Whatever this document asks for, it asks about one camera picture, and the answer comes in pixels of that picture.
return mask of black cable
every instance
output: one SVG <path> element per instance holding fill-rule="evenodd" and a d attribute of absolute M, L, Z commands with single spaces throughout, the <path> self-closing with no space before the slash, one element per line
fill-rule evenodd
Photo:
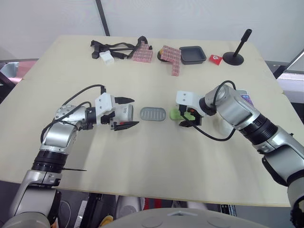
<path fill-rule="evenodd" d="M 219 90 L 220 90 L 221 87 L 222 87 L 224 84 L 226 84 L 226 83 L 232 84 L 234 90 L 237 89 L 237 88 L 236 88 L 236 85 L 234 84 L 234 82 L 233 82 L 233 81 L 230 81 L 230 80 L 224 81 L 224 82 L 222 82 L 222 83 L 218 86 L 218 88 L 217 88 L 217 90 L 216 90 L 216 92 L 215 92 L 215 94 L 214 94 L 213 103 L 212 103 L 212 106 L 213 106 L 212 108 L 213 108 L 213 110 L 214 110 L 215 112 L 217 111 L 217 107 L 215 106 L 215 102 L 216 102 L 216 100 L 217 100 L 217 96 L 218 96 Z"/>
<path fill-rule="evenodd" d="M 79 94 L 83 93 L 85 90 L 88 90 L 90 88 L 93 87 L 100 87 L 100 94 L 103 94 L 104 92 L 106 92 L 105 86 L 101 85 L 101 84 L 96 84 L 96 85 L 90 85 L 82 90 L 80 90 L 78 93 L 76 93 L 75 95 L 73 95 L 71 98 L 69 98 L 66 102 L 63 103 L 63 105 L 66 105 L 67 103 L 69 103 L 71 100 L 73 100 L 75 97 L 77 97 Z"/>
<path fill-rule="evenodd" d="M 215 106 L 215 102 L 216 102 L 216 99 L 217 99 L 219 90 L 220 90 L 221 87 L 222 87 L 224 84 L 226 84 L 226 83 L 231 83 L 232 86 L 233 86 L 233 89 L 235 89 L 235 90 L 237 89 L 237 88 L 236 88 L 236 85 L 234 84 L 234 82 L 232 82 L 232 81 L 230 81 L 230 80 L 227 80 L 227 81 L 224 81 L 223 83 L 221 83 L 221 84 L 218 86 L 218 88 L 217 88 L 217 90 L 216 90 L 216 92 L 215 92 L 214 98 L 213 98 L 213 104 L 212 104 L 213 107 L 212 107 L 212 108 L 214 109 L 214 111 L 217 110 L 217 108 L 216 108 L 216 106 Z M 201 130 L 200 128 L 198 128 L 192 121 L 190 121 L 190 120 L 189 120 L 187 117 L 185 117 L 184 115 L 181 115 L 181 116 L 187 121 L 188 124 L 190 124 L 190 125 L 191 125 L 192 127 L 194 127 L 196 130 L 198 130 L 198 131 L 199 131 L 200 133 L 202 133 L 204 136 L 206 136 L 206 137 L 208 137 L 208 138 L 210 138 L 210 139 L 213 139 L 213 140 L 215 140 L 215 141 L 221 141 L 221 142 L 227 141 L 227 140 L 229 140 L 229 139 L 233 136 L 234 132 L 236 131 L 235 129 L 233 129 L 227 138 L 218 139 L 218 138 L 215 138 L 215 137 L 213 137 L 213 136 L 207 134 L 206 132 L 204 132 L 204 131 Z"/>
<path fill-rule="evenodd" d="M 90 107 L 92 107 L 91 102 L 89 101 L 85 101 L 83 103 L 81 103 L 80 105 L 76 106 L 74 109 L 72 109 L 70 112 L 68 112 L 67 114 L 63 115 L 62 117 L 53 120 L 52 122 L 50 122 L 45 128 L 43 128 L 41 135 L 40 135 L 40 142 L 43 142 L 43 138 L 44 138 L 44 134 L 45 132 L 48 130 L 48 128 L 50 128 L 53 124 L 60 122 L 61 120 L 63 120 L 64 118 L 66 118 L 68 115 L 73 114 L 76 110 L 78 110 L 79 108 L 81 108 L 81 106 L 85 105 L 85 104 L 89 104 Z"/>
<path fill-rule="evenodd" d="M 211 136 L 211 135 L 209 135 L 209 134 L 207 134 L 206 132 L 204 132 L 204 131 L 202 131 L 200 128 L 198 128 L 192 121 L 190 121 L 187 117 L 185 117 L 184 115 L 182 115 L 182 117 L 187 121 L 187 123 L 189 123 L 192 127 L 194 127 L 196 130 L 198 130 L 200 133 L 202 133 L 204 136 L 207 136 L 208 138 L 210 138 L 210 139 L 213 139 L 213 140 L 215 140 L 215 141 L 227 141 L 227 140 L 229 140 L 232 136 L 233 136 L 233 134 L 234 134 L 234 132 L 236 131 L 235 129 L 233 129 L 232 131 L 231 131 L 231 133 L 230 133 L 230 135 L 227 137 L 227 138 L 225 138 L 225 139 L 218 139 L 218 138 L 215 138 L 215 137 L 213 137 L 213 136 Z"/>

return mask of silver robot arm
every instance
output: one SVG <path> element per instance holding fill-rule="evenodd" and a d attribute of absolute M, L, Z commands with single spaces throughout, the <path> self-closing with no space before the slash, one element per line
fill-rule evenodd
<path fill-rule="evenodd" d="M 221 85 L 214 100 L 217 90 L 218 87 L 200 99 L 192 92 L 179 91 L 176 102 L 182 112 L 186 107 L 199 110 L 202 116 L 218 112 L 234 129 L 249 139 L 258 153 L 264 155 L 262 163 L 273 179 L 288 187 L 288 199 L 293 208 L 292 222 L 296 227 L 304 226 L 304 147 L 230 86 Z"/>
<path fill-rule="evenodd" d="M 53 187 L 60 184 L 77 131 L 90 130 L 93 124 L 110 124 L 110 129 L 115 131 L 136 125 L 133 106 L 129 104 L 133 101 L 104 92 L 95 100 L 95 107 L 60 107 L 48 125 L 31 170 L 27 171 L 17 191 L 9 210 L 12 218 L 4 227 L 28 227 L 28 224 L 49 227 L 53 224 L 61 199 L 61 193 Z"/>

